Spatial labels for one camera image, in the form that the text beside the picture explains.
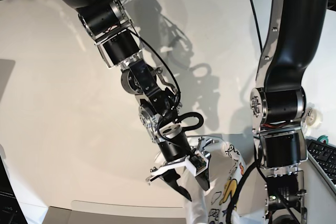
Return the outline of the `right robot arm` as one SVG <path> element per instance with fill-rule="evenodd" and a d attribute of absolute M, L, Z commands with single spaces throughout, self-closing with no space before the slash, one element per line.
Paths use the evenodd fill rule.
<path fill-rule="evenodd" d="M 160 67 L 148 65 L 142 56 L 147 42 L 136 32 L 120 0 L 62 0 L 73 8 L 87 34 L 94 41 L 108 67 L 121 68 L 121 85 L 139 103 L 139 118 L 153 143 L 160 148 L 164 163 L 151 169 L 147 182 L 163 180 L 191 200 L 178 184 L 177 168 L 186 168 L 203 190 L 209 189 L 210 155 L 202 146 L 191 147 L 186 132 L 199 129 L 200 113 L 179 114 L 181 90 L 176 81 L 168 83 Z"/>

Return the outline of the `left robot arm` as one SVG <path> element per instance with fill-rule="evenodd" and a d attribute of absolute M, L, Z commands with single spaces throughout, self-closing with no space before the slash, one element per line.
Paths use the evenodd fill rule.
<path fill-rule="evenodd" d="M 306 190 L 298 167 L 308 159 L 301 85 L 321 37 L 328 0 L 272 0 L 268 35 L 250 94 L 254 166 L 265 181 L 268 223 L 306 223 Z"/>

